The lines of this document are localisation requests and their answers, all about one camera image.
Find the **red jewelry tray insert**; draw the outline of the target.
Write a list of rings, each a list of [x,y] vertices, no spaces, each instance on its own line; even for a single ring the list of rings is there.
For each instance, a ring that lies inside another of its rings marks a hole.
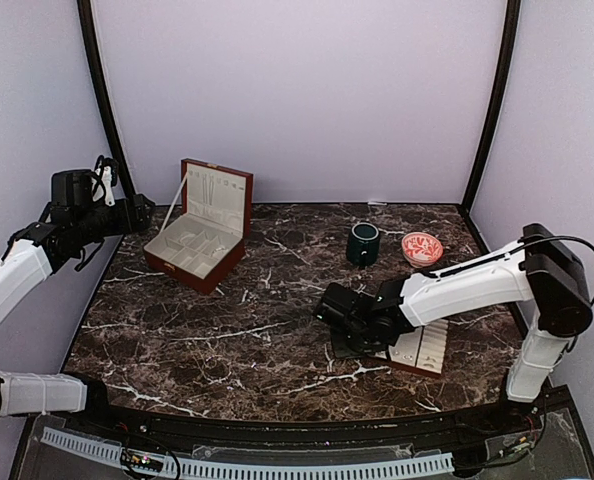
[[[447,320],[434,321],[411,333],[402,334],[394,346],[376,353],[374,358],[400,370],[439,378],[443,369],[448,328]]]

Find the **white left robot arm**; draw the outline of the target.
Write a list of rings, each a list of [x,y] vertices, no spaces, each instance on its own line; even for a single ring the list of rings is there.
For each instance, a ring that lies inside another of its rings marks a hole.
[[[71,259],[82,270],[89,260],[85,247],[98,246],[115,235],[143,232],[151,225],[155,203],[142,194],[100,201],[83,209],[71,223],[57,222],[47,205],[40,219],[15,232],[0,258],[0,326],[36,286]],[[0,370],[0,418],[53,412],[78,413],[97,436],[118,427],[117,412],[109,407],[105,384],[80,374],[15,373]]]

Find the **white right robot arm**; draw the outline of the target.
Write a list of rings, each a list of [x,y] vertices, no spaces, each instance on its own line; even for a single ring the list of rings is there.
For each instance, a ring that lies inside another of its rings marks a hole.
[[[313,316],[328,325],[353,356],[377,353],[432,322],[497,304],[532,301],[535,317],[506,376],[505,397],[487,413],[498,434],[511,432],[526,405],[593,320],[594,294],[572,237],[540,223],[521,237],[473,260],[384,281],[374,296],[331,283]]]

